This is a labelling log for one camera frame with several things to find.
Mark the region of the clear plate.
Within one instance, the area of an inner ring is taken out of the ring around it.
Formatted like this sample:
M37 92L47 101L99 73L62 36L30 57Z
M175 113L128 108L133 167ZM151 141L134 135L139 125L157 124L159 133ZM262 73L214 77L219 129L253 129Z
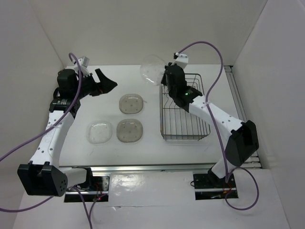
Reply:
M112 125L109 122L95 122L87 128L87 140L93 145L106 143L111 137Z
M146 56L140 66L140 75L142 79L153 86L161 84L165 71L166 62L157 55L151 54Z

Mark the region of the smoky plate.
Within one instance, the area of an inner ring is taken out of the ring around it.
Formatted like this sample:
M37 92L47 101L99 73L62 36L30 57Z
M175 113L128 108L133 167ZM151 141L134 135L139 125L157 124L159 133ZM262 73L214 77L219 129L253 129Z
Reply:
M124 119L117 124L116 135L123 143L134 143L141 139L143 126L137 119Z
M119 110L127 115L137 114L143 109L143 98L138 94L125 94L119 100Z

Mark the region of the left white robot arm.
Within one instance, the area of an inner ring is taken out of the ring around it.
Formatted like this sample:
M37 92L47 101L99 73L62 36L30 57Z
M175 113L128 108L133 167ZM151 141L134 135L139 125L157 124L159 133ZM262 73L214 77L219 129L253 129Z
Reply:
M92 170L89 167L59 167L61 150L72 126L80 100L88 95L98 96L113 90L118 84L96 69L99 82L92 74L78 78L74 69L58 72L58 87L53 93L49 107L47 133L27 164L19 165L17 174L30 196L61 197L73 187L89 190L94 185Z

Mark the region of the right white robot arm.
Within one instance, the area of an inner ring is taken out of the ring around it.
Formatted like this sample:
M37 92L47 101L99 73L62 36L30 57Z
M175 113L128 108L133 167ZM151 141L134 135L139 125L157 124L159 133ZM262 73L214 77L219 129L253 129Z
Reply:
M165 67L162 84L167 86L168 95L186 112L214 125L218 135L222 158L208 171L208 182L219 187L259 148L257 129L254 122L235 118L213 103L206 95L189 86L182 67L171 64Z

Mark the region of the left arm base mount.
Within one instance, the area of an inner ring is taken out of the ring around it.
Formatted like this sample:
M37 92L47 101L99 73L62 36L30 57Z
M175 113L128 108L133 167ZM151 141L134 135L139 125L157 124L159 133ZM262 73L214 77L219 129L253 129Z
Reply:
M69 188L65 193L65 203L82 202L81 196L86 203L108 202L109 201L110 176L91 176L90 180L83 184L78 184L76 188Z

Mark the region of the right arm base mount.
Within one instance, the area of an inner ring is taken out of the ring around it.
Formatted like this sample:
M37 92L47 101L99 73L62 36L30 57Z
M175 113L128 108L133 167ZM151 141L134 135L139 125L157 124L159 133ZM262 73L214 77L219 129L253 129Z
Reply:
M211 182L207 173L193 174L190 185L194 188L195 200L214 200L227 198L238 198L234 175L231 175L228 183L225 178L220 181Z

